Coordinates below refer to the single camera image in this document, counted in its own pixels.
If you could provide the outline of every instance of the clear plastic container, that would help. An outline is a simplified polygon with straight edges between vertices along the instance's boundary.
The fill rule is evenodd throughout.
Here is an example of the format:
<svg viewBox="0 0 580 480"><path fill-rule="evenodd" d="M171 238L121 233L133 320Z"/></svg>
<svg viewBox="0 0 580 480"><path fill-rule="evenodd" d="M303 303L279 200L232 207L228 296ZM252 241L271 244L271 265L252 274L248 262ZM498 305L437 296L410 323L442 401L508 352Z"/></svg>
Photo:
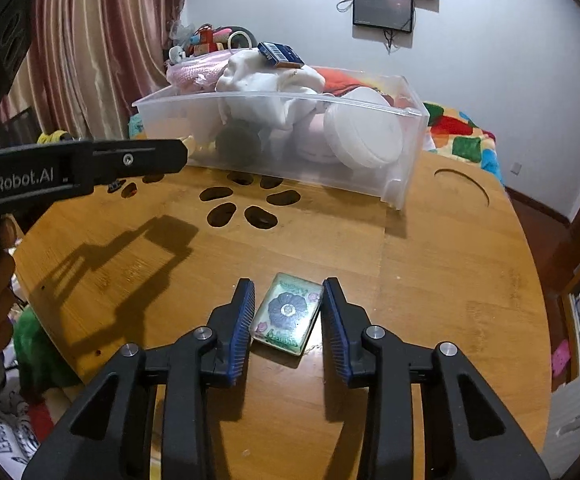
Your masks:
<svg viewBox="0 0 580 480"><path fill-rule="evenodd" d="M381 197L401 209L422 149L428 111L404 77L340 72L383 97L365 88L343 97L282 92L182 95L170 86L134 106L148 138L193 136L196 148L190 150L188 163L194 166L347 189ZM280 123L292 127L282 130Z"/></svg>

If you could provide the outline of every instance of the wall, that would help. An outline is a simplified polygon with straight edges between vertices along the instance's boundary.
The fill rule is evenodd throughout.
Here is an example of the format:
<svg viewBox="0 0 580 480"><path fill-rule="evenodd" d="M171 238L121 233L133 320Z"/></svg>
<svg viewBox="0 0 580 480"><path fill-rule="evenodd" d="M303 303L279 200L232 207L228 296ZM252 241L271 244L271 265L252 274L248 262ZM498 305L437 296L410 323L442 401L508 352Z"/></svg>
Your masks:
<svg viewBox="0 0 580 480"><path fill-rule="evenodd" d="M308 64L402 74L497 137L506 184L570 216L580 197L580 9L572 0L418 0L391 54L340 0L186 0L196 25L242 25ZM513 162L522 164L513 175Z"/></svg>

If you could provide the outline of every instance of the table top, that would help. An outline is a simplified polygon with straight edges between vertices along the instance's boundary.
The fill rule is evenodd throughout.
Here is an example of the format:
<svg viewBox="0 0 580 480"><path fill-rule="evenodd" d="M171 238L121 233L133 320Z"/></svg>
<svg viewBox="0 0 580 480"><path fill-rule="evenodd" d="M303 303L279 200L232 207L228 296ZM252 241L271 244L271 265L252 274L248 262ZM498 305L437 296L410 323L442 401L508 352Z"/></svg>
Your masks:
<svg viewBox="0 0 580 480"><path fill-rule="evenodd" d="M404 341L455 342L542 447L546 311L518 218L491 174L422 153L402 212L362 194L288 180L263 189L259 176L243 186L202 168L131 181L134 196L103 188L54 204L15 254L41 324L83 380L125 342L152 348L203 325L240 277L254 280L261 301L277 272L317 283L336 276L348 301ZM233 194L200 200L213 186ZM266 202L287 190L300 200ZM210 211L228 202L236 213L212 227ZM252 205L277 225L250 224ZM423 478L417 386L413 399L415 477ZM324 370L319 322L301 358L253 343L241 391L210 393L219 478L228 469L232 478L356 478L366 403L365 390L344 391Z"/></svg>

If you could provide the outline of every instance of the pink sticky note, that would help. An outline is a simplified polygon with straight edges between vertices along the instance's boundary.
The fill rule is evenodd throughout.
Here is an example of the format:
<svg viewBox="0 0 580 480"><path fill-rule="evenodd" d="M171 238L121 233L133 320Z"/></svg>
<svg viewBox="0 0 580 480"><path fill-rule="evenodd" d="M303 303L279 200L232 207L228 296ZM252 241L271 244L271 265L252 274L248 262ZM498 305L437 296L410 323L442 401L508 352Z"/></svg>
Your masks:
<svg viewBox="0 0 580 480"><path fill-rule="evenodd" d="M567 339L561 341L558 348L552 354L552 376L557 377L563 370L565 370L567 363L570 360L569 342Z"/></svg>

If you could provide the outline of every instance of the wooden floor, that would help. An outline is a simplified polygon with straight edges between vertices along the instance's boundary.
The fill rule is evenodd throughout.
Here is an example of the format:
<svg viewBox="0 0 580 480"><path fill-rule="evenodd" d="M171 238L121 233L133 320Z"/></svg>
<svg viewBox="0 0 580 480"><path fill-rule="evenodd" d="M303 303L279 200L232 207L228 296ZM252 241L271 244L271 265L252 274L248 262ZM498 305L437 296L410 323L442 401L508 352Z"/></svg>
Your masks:
<svg viewBox="0 0 580 480"><path fill-rule="evenodd" d="M570 238L566 226L524 203L512 199L534 257L548 314L552 352L567 338L565 319L558 304L558 294L572 278L580 263L580 248ZM552 390L566 382L569 367L552 381Z"/></svg>

